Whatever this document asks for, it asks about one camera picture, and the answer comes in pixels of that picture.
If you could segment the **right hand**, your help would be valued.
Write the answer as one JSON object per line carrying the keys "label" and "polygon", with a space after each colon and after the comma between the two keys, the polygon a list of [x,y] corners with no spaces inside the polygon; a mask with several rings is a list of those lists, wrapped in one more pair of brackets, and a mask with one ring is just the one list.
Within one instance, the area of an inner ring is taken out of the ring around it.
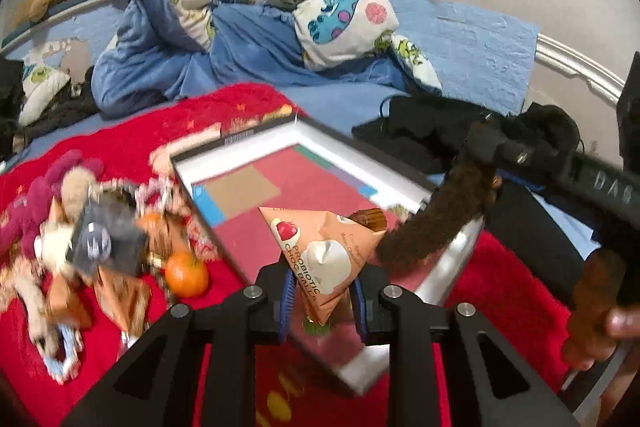
{"label": "right hand", "polygon": [[624,274],[623,260],[612,251],[597,249],[591,253],[574,287],[575,309],[567,321],[567,338],[562,346],[562,358],[568,367],[586,371],[594,363],[611,358],[620,341],[634,343],[601,395],[599,426],[611,416],[639,370],[639,307],[624,307],[617,301]]}

